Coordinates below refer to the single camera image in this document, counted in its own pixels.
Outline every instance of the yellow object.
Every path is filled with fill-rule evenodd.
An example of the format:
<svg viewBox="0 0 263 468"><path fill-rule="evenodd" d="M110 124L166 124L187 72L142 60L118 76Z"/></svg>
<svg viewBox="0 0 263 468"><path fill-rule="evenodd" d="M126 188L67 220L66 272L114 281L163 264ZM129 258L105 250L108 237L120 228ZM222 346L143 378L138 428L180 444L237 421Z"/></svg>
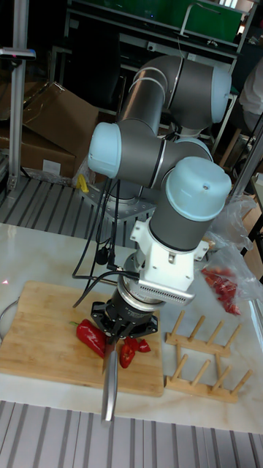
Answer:
<svg viewBox="0 0 263 468"><path fill-rule="evenodd" d="M89 190L88 190L88 187L87 187L87 183L85 181L85 177L83 174L80 174L77 178L77 186L76 186L77 189L81 189L82 192L84 193L89 193Z"/></svg>

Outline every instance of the cable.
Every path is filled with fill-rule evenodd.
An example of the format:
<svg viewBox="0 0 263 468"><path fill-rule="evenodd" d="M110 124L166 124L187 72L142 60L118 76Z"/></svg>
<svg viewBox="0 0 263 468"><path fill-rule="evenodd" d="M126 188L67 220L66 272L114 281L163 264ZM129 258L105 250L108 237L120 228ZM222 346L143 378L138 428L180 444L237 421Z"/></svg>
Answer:
<svg viewBox="0 0 263 468"><path fill-rule="evenodd" d="M121 276L126 276L127 278L130 278L130 279L139 279L140 277L138 273L134 273L132 271L106 271L102 275L98 276L98 278L94 280L94 282L91 284L90 287L85 289L83 294L74 304L73 308L75 309L77 306L79 306L80 303L83 301L83 299L85 299L85 297L89 294L89 292L94 288L94 286L96 286L96 284L99 283L103 278L105 278L106 276L116 275L116 274L121 275Z"/></svg>
<svg viewBox="0 0 263 468"><path fill-rule="evenodd" d="M110 266L114 266L114 261L115 261L115 243L116 243L116 235L117 235L118 203L119 203L119 199L120 199L120 188L121 188L121 181L118 181L117 182L116 201L115 201L113 236L112 236L111 241L110 241L110 253L109 253L109 262L108 262L108 265L110 265Z"/></svg>
<svg viewBox="0 0 263 468"><path fill-rule="evenodd" d="M87 240L87 243L85 245L85 248L83 250L83 253L80 257L80 260L76 266L76 268L74 269L73 273L72 273L72 278L79 278L79 279L90 279L90 276L77 276L77 272L79 271L80 269L80 266L84 260L84 257L87 253L87 250L88 250L88 247L89 247L89 244L91 243L91 238L92 238L92 235L94 233L94 229L95 229L95 226L96 226L96 222L97 222L97 219L98 219L98 215L99 215L99 209L100 209L100 205L102 203L102 198L103 198L103 195L104 195L104 191L105 191L105 188L106 188L106 185L107 185L107 182L108 182L108 178L105 179L105 182L103 184L103 187L102 187L102 192L99 196L99 202L98 202L98 205L97 205L97 208L96 208L96 213L95 213L95 217L94 217L94 221L93 221L93 224L92 224L92 227L91 227L91 231L90 231L90 235L88 237L88 240Z"/></svg>
<svg viewBox="0 0 263 468"><path fill-rule="evenodd" d="M9 309L11 309L11 307L15 306L15 304L17 304L18 301L19 301L19 298L18 298L15 302L12 302L12 304L10 304L9 306L7 306L7 307L3 310L3 312L0 314L0 322L1 322L1 320L2 320L2 318L3 318L3 316L4 316L4 314L5 314Z"/></svg>
<svg viewBox="0 0 263 468"><path fill-rule="evenodd" d="M105 190L106 190L106 193L108 194L112 181L110 179L108 179L107 183L109 184L109 187L107 187ZM100 238L101 238L101 235L102 235L102 222L103 222L103 218L104 218L104 215L105 215L106 205L107 205L107 196L105 195L103 205L102 205L101 222L99 223L98 230L97 230L97 236L98 237L97 237L97 240L96 240L96 251L95 251L95 255L94 255L94 261L93 261L92 266L91 266L90 276L93 276L94 269L95 269L95 266L96 266L96 259L97 259L97 255L98 255L98 251L99 251L99 242L100 242ZM88 289L90 283L91 283L91 278L88 279L88 283L87 283L87 285L85 287L85 291Z"/></svg>
<svg viewBox="0 0 263 468"><path fill-rule="evenodd" d="M116 181L115 184L113 185L113 187L111 189L109 189L110 191L108 192L107 197L105 197L105 199L106 199L105 209L106 209L106 205L107 205L107 203L109 201L110 195L112 194L112 192L113 192L114 188L116 187L117 183L118 183L118 181ZM99 226L98 226L97 233L96 233L96 242L98 242L99 227L100 227L100 224L102 224L102 222L103 222L103 218L104 218L104 214L103 214L103 216L101 216L101 219L99 221Z"/></svg>

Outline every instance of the metal grating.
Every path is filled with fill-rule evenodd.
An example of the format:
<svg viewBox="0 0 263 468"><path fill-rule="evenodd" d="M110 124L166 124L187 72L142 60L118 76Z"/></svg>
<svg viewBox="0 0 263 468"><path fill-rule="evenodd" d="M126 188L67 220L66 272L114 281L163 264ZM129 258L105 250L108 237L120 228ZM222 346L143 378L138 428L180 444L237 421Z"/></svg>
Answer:
<svg viewBox="0 0 263 468"><path fill-rule="evenodd" d="M1 468L262 468L263 436L0 404Z"/></svg>
<svg viewBox="0 0 263 468"><path fill-rule="evenodd" d="M87 204L79 190L22 177L19 190L10 196L1 202L0 222L72 237L88 237L96 206ZM134 223L136 219L145 221L147 218L148 214L143 214L119 222L116 244L134 248L135 242L129 239ZM112 222L105 219L102 241L110 237L112 228Z"/></svg>

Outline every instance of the knife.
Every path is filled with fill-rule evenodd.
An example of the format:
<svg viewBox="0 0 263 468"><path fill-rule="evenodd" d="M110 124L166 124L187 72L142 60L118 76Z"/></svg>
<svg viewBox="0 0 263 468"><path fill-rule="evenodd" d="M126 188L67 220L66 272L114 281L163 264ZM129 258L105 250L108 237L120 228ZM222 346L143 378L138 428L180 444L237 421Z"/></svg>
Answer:
<svg viewBox="0 0 263 468"><path fill-rule="evenodd" d="M118 338L112 337L106 344L103 372L105 370L104 389L102 397L102 425L110 426L113 421L118 390L118 353L116 344Z"/></svg>

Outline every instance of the white table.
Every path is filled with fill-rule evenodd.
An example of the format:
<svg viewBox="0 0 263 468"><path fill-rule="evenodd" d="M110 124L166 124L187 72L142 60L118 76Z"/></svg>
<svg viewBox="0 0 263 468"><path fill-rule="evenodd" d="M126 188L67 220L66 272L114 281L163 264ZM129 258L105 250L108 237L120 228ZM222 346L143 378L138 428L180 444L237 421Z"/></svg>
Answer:
<svg viewBox="0 0 263 468"><path fill-rule="evenodd" d="M72 279L72 271L80 258L85 241L63 235L28 230L0 224L0 311L12 303L21 294L23 285L28 280L62 284L70 287L84 287L83 280ZM88 251L81 273L88 273L94 244ZM130 249L117 247L116 262L123 264ZM201 275L197 275L194 286L197 297L186 308L180 333L187 334L194 328L201 315L206 315L198 337L206 339L223 318L226 323L218 335L218 342L224 344L237 327L239 319L226 314L213 297ZM107 284L99 284L97 290L103 293L113 291ZM225 381L226 388L233 388L248 368L254 375L240 392L237 404L225 404L218 401L188 396L172 390L164 390L161 398L135 396L119 393L115 414L128 418L154 420L162 423L176 423L188 426L214 427L253 433L263 432L263 360L262 351L251 320L248 303L241 305L243 329L232 346L233 371ZM161 330L171 331L180 312L179 306L167 304L161 312ZM15 308L7 312L1 322L1 332L5 334L15 316ZM197 368L201 367L205 354L189 351L189 360L183 370L186 378L193 378ZM175 348L163 344L164 375L172 375L175 370ZM216 379L214 366L205 374L206 383ZM34 380L0 374L0 399L18 403L33 404L83 412L100 413L102 391L67 385L56 382Z"/></svg>

